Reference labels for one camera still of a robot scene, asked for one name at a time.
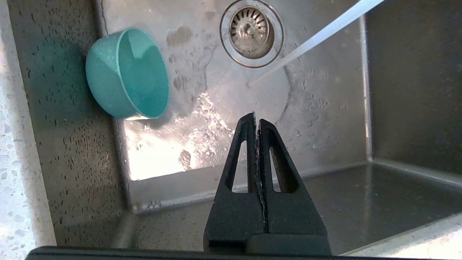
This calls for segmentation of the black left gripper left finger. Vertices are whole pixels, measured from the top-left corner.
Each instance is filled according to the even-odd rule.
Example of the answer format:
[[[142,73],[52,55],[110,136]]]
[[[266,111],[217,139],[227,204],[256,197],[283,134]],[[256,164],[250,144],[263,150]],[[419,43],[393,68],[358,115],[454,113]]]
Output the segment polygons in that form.
[[[242,143],[247,149],[247,193],[233,192]],[[206,252],[244,252],[247,240],[268,230],[254,113],[238,120],[204,230]]]

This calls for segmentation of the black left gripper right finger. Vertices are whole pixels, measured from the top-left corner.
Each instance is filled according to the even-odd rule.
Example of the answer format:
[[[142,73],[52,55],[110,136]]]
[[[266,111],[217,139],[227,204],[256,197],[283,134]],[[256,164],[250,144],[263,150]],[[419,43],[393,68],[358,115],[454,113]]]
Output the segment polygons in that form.
[[[325,224],[275,125],[260,120],[258,173],[263,232],[247,239],[246,253],[330,253]]]

